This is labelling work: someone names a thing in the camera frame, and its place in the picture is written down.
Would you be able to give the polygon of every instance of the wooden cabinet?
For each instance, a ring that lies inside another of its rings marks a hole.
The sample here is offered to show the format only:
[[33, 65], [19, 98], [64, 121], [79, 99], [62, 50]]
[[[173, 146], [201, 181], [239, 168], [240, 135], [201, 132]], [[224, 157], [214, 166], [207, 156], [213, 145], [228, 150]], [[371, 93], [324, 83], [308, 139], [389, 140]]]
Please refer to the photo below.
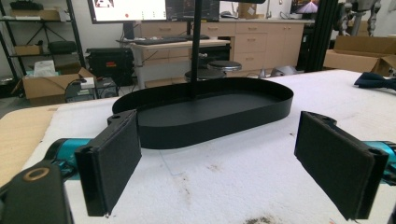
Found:
[[[184, 35], [186, 29], [186, 22], [143, 22], [136, 27], [135, 35]], [[201, 24], [202, 35], [230, 37], [230, 60], [242, 64], [242, 70], [230, 73], [230, 77], [257, 76], [262, 69], [297, 65], [303, 29], [302, 22], [220, 21]], [[168, 63], [188, 57], [187, 49], [145, 53], [146, 63]]]
[[265, 69], [297, 65], [303, 29], [302, 23], [268, 24]]
[[[143, 22], [134, 28], [134, 34], [138, 37], [161, 37], [167, 35], [184, 35], [187, 32], [186, 22]], [[189, 51], [187, 49], [171, 49], [159, 51], [143, 52], [144, 64], [158, 64], [180, 62], [189, 59]]]
[[203, 22], [201, 23], [201, 35], [208, 36], [234, 36], [234, 22]]

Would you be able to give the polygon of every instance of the white tablecloth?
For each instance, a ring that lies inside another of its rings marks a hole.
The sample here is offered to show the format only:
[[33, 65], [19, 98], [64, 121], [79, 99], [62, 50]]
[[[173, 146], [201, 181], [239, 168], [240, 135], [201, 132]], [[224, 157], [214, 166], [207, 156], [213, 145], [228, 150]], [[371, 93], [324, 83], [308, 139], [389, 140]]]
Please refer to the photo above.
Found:
[[[396, 91], [359, 89], [359, 75], [273, 77], [294, 91], [286, 118], [191, 147], [142, 149], [109, 218], [88, 217], [79, 181], [66, 181], [76, 223], [355, 223], [345, 221], [293, 152], [302, 110], [336, 119], [360, 140], [396, 142]], [[59, 138], [99, 134], [115, 100], [61, 106], [26, 167]], [[387, 223], [395, 202], [396, 188], [381, 184], [370, 218], [360, 223]]]

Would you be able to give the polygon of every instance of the cabinet drawer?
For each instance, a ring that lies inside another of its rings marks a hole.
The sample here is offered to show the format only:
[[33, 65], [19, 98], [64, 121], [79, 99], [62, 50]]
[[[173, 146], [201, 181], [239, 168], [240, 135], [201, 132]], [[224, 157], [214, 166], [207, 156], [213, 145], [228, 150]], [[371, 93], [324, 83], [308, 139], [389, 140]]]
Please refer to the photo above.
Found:
[[154, 64], [161, 64], [161, 63], [169, 63], [169, 59], [150, 59], [144, 62], [144, 65], [154, 65]]
[[158, 50], [158, 51], [143, 51], [143, 60], [152, 59], [167, 59], [169, 58], [169, 50]]
[[242, 64], [242, 71], [262, 69], [264, 66], [265, 53], [236, 53], [233, 60]]
[[201, 34], [208, 36], [234, 36], [235, 22], [203, 22]]
[[140, 25], [142, 37], [180, 35], [187, 30], [186, 22], [143, 22]]
[[236, 22], [235, 32], [238, 34], [257, 34], [268, 32], [268, 24], [263, 22]]
[[171, 49], [169, 50], [169, 58], [189, 57], [188, 49]]
[[300, 32], [304, 29], [304, 25], [300, 23], [272, 23], [267, 24], [265, 29], [270, 34], [283, 34], [284, 32]]
[[169, 58], [169, 63], [178, 63], [178, 62], [190, 62], [189, 57], [175, 57], [175, 58]]
[[265, 51], [267, 34], [238, 35], [235, 37], [234, 52]]

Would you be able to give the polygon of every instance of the black stool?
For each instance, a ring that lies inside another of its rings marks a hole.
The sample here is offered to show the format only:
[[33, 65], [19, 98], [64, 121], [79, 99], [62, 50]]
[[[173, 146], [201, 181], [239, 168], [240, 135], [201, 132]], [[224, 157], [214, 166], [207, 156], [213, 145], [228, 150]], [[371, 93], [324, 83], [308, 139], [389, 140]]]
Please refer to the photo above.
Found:
[[[242, 69], [240, 63], [231, 61], [213, 61], [207, 64], [207, 69], [198, 69], [197, 81], [223, 78], [226, 77], [226, 72], [239, 71]], [[184, 74], [186, 81], [191, 81], [191, 71]]]
[[242, 64], [231, 61], [213, 61], [207, 64], [207, 68], [222, 72], [232, 72], [241, 70]]
[[[224, 72], [218, 70], [209, 70], [209, 69], [198, 69], [197, 71], [197, 81], [203, 81], [208, 79], [222, 78], [225, 77], [226, 74]], [[184, 74], [184, 78], [186, 81], [191, 81], [191, 71]]]

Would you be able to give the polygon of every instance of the monitor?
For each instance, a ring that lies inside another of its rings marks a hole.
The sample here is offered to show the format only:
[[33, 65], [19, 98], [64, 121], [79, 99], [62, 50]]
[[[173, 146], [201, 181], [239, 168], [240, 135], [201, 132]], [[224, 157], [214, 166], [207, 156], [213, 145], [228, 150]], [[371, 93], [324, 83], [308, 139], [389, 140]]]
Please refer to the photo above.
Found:
[[319, 0], [292, 0], [290, 13], [303, 14], [304, 19], [313, 18], [318, 12]]
[[88, 0], [92, 23], [165, 21], [165, 0]]
[[[202, 0], [202, 21], [219, 21], [219, 0]], [[166, 0], [166, 19], [193, 21], [194, 0]]]

